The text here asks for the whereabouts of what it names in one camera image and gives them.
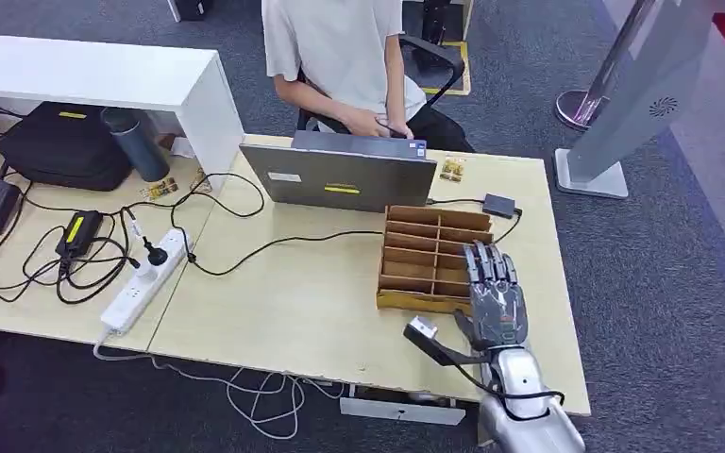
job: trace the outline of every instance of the gray laptop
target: gray laptop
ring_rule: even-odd
[[[437,166],[431,159],[253,144],[240,149],[272,200],[343,210],[424,206]]]
[[[320,149],[345,153],[382,156],[384,158],[426,159],[427,141],[386,139],[382,137],[358,137],[311,130],[297,130],[291,147]]]

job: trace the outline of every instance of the gray bottle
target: gray bottle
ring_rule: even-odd
[[[159,181],[168,176],[171,167],[132,110],[107,107],[101,111],[101,121],[144,181]]]

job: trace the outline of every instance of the silver robotic arm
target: silver robotic arm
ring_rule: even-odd
[[[525,347],[529,324],[513,261],[494,244],[479,242],[465,247],[465,257],[472,315],[469,320],[456,311],[455,319],[476,354],[440,344],[437,327],[421,316],[405,327],[404,336],[485,391],[480,423],[504,453],[583,452],[582,436],[563,411],[563,394],[546,387],[537,360]],[[481,364],[482,382],[461,366],[471,363]]]

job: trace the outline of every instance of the power strip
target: power strip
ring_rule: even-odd
[[[123,335],[132,328],[165,280],[173,274],[185,256],[183,239],[180,230],[168,231],[168,234],[156,245],[168,253],[168,260],[159,266],[152,266],[147,259],[142,259],[140,269],[135,271],[135,275],[126,283],[124,289],[101,314],[101,321],[114,334]]]

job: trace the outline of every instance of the white t-shirt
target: white t-shirt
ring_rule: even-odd
[[[385,38],[403,32],[401,0],[262,0],[268,76],[298,69],[330,98],[386,115]],[[404,77],[409,120],[427,103]]]

